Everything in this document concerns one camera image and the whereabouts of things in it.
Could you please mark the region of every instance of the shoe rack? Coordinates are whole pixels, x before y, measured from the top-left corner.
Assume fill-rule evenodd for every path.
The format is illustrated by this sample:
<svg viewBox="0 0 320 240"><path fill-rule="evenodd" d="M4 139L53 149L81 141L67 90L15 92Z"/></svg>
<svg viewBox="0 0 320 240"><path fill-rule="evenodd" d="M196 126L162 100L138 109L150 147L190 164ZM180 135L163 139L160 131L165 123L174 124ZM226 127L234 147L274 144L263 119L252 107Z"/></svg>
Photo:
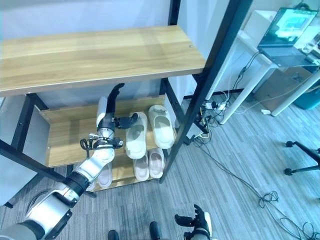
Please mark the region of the shoe rack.
<svg viewBox="0 0 320 240"><path fill-rule="evenodd" d="M128 117L132 112L144 112L148 116L148 109L151 106L164 105L164 102L164 95L117 101L115 116ZM85 160L86 151L80 147L79 141L88 138L89 133L97 131L97 107L95 104L48 109L40 112L50 123L45 162L47 167L73 165ZM133 160L127 157L124 147L126 145L126 131L116 129L114 135L123 140L123 147L115 150L115 158L112 161L112 185L106 188L97 185L93 190L94 192L138 182L134 175ZM146 148L147 150L157 148L150 121L148 121L147 126Z"/></svg>
<svg viewBox="0 0 320 240"><path fill-rule="evenodd" d="M159 96L119 101L116 110L126 115L146 111L151 105L163 104L164 95L168 97L179 127L170 152L163 151L166 162L162 183L237 37L252 0L229 1L207 60L177 25L180 3L181 0L171 0L168 26L3 41L0 97L26 95L26 98L11 144L0 139L0 154L45 177L62 181L64 176L53 168L72 166L85 158L79 142L96 131L97 106L48 109L37 93L161 79ZM192 75L197 82L186 114L168 80L182 75ZM34 106L50 123L45 165L23 153ZM124 131L116 131L115 135L125 139ZM153 147L156 145L152 132L148 131L147 148ZM132 163L122 159L124 154L124 148L116 150L113 187L135 182L133 170L129 169Z"/></svg>

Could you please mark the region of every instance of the slide sandal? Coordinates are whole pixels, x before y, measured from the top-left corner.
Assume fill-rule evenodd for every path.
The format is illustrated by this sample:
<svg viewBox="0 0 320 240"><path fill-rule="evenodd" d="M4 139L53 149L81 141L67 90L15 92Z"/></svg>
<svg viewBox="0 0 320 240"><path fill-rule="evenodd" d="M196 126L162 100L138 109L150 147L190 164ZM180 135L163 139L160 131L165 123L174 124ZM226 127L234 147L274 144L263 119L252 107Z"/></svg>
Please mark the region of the slide sandal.
<svg viewBox="0 0 320 240"><path fill-rule="evenodd" d="M91 192L96 187L96 180L94 180L87 188L86 191Z"/></svg>
<svg viewBox="0 0 320 240"><path fill-rule="evenodd" d="M161 149L171 148L175 138L168 110L164 106L154 105L149 108L148 114L155 144Z"/></svg>
<svg viewBox="0 0 320 240"><path fill-rule="evenodd" d="M149 174L154 179L162 177L165 168L164 152L161 148L153 148L148 151Z"/></svg>
<svg viewBox="0 0 320 240"><path fill-rule="evenodd" d="M147 154L145 154L140 159L133 160L133 171L135 178L140 182L143 182L149 178L149 165Z"/></svg>
<svg viewBox="0 0 320 240"><path fill-rule="evenodd" d="M107 188L112 183L112 163L109 162L98 176L98 184L102 188Z"/></svg>
<svg viewBox="0 0 320 240"><path fill-rule="evenodd" d="M131 159L141 159L147 151L148 119L143 112L139 111L137 114L138 120L125 130L125 152Z"/></svg>

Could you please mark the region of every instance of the wooden shelf board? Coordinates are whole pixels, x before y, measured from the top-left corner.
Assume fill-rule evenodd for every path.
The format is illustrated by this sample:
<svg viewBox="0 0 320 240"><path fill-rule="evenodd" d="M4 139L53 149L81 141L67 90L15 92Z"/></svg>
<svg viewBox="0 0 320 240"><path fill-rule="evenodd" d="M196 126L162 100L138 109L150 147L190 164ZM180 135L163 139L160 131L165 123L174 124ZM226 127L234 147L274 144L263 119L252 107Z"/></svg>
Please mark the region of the wooden shelf board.
<svg viewBox="0 0 320 240"><path fill-rule="evenodd" d="M109 187L101 187L96 183L92 192L116 188L128 184L139 183L134 174L133 161L127 155L116 156L112 161L112 183Z"/></svg>
<svg viewBox="0 0 320 240"><path fill-rule="evenodd" d="M0 97L199 74L202 55L177 25L5 40Z"/></svg>
<svg viewBox="0 0 320 240"><path fill-rule="evenodd" d="M130 112L144 112L148 116L148 109L151 106L155 104L163 105L163 103L164 96L117 101L116 109L118 109L117 112L119 115L116 116L120 117L124 113L128 116ZM82 106L81 110L85 119L79 119L81 115L78 114L79 108L76 107L65 107L57 110L45 110L41 112L46 119L53 121L53 123L50 124L47 144L47 157L45 161L45 165L47 167L70 165L82 162L86 158L86 151L80 147L80 140L83 138L87 139L89 133L95 133L97 131L96 112L93 111L92 106ZM67 121L58 122L59 119L61 120L61 118L58 117L58 113L70 113L70 115L67 115L70 118L66 118ZM126 131L123 129L116 129L115 136L122 139L124 143L122 148L115 150L115 155L126 155ZM148 150L157 148L149 122L146 134L146 148Z"/></svg>

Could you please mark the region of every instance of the robotic hand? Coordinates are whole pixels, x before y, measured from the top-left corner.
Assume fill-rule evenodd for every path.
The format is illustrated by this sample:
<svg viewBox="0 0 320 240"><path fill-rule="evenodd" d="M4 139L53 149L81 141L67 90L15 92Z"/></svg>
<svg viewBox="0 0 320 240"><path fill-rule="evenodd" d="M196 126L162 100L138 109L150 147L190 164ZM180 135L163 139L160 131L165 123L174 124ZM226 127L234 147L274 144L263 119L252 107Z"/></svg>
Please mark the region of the robotic hand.
<svg viewBox="0 0 320 240"><path fill-rule="evenodd" d="M71 208L104 166L114 159L115 149L123 146L123 141L114 137L115 128L130 128L138 119L137 114L132 117L115 117L116 98L124 85L116 85L107 99L100 99L97 134L89 134L89 144L86 139L80 142L81 147L87 151L87 159L62 182L58 182L56 189L33 206L24 222L0 231L0 240L51 240L62 231L72 216ZM92 157L89 156L90 150L94 150Z"/></svg>
<svg viewBox="0 0 320 240"><path fill-rule="evenodd" d="M175 215L175 222L183 227L194 227L192 232L184 233L184 240L210 240L212 236L211 218L208 212L204 212L201 207L194 205L195 218L189 216Z"/></svg>

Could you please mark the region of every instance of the gray carpet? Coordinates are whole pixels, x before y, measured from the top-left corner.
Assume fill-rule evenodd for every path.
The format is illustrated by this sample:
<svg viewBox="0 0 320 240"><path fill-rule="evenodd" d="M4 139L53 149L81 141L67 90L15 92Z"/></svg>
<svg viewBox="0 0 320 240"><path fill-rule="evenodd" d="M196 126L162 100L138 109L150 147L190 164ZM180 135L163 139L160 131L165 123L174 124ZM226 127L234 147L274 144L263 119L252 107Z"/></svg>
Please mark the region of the gray carpet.
<svg viewBox="0 0 320 240"><path fill-rule="evenodd" d="M256 103L248 97L242 105ZM212 129L207 144L211 154L238 176L264 194L275 190L275 203L288 217L302 225L306 221L320 231L320 171L283 174L285 168L316 164L296 146L300 141L311 149L320 147L320 109L302 110L294 105L277 117L263 115L259 104L245 114L234 114L225 125ZM56 169L65 174L66 168ZM12 200L13 209L0 206L0 227L23 220L32 196L53 186L38 176ZM149 223L158 221L162 235L182 240L185 231L175 224L174 215L193 216L193 204L212 217L213 235L219 240L294 239L277 226L258 199L238 180L221 171L193 144L182 146L163 184L157 180L97 192L97 198L83 196L73 208L73 216L57 239L103 240L111 229L123 240L148 240Z"/></svg>

